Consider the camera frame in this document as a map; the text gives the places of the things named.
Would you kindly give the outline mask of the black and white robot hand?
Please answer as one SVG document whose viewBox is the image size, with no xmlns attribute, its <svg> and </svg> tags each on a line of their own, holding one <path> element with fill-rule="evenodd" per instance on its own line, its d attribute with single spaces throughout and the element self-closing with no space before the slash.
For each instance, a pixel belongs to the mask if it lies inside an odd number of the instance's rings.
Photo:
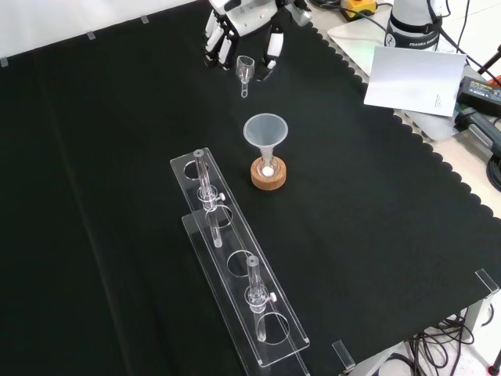
<svg viewBox="0 0 501 376">
<path fill-rule="evenodd" d="M 256 78 L 264 81 L 275 70 L 283 49 L 281 13 L 287 11 L 294 22 L 308 24 L 311 10 L 305 1 L 211 1 L 211 12 L 204 30 L 204 59 L 208 66 L 229 70 L 240 39 L 269 31 Z"/>
</svg>

